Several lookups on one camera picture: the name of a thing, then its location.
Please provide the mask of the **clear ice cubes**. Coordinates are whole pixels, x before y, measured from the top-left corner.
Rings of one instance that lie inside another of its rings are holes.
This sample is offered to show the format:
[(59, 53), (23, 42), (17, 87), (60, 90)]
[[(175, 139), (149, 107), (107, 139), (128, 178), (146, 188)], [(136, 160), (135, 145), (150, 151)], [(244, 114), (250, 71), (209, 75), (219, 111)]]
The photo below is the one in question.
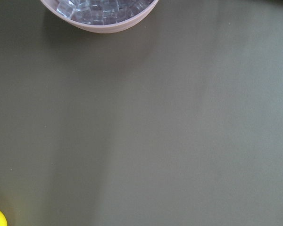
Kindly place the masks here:
[(151, 3), (151, 0), (59, 0), (56, 11), (78, 23), (108, 25), (136, 16)]

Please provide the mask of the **pink bowl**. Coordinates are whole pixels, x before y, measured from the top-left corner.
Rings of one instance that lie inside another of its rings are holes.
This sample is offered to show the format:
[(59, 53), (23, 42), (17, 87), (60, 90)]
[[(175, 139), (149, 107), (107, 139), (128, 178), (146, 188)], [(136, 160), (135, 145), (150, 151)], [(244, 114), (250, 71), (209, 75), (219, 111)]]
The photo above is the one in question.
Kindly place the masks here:
[(82, 24), (71, 19), (64, 17), (63, 15), (59, 14), (56, 11), (56, 7), (58, 2), (56, 0), (40, 0), (40, 2), (54, 15), (58, 18), (62, 19), (63, 21), (67, 22), (68, 24), (73, 25), (74, 27), (80, 28), (82, 30), (94, 33), (102, 33), (102, 34), (109, 34), (109, 33), (117, 33), (124, 30), (127, 30), (139, 22), (141, 22), (157, 5), (158, 0), (154, 0), (145, 10), (141, 13), (137, 14), (136, 16), (122, 21), (116, 24), (108, 24), (108, 25), (92, 25), (92, 24)]

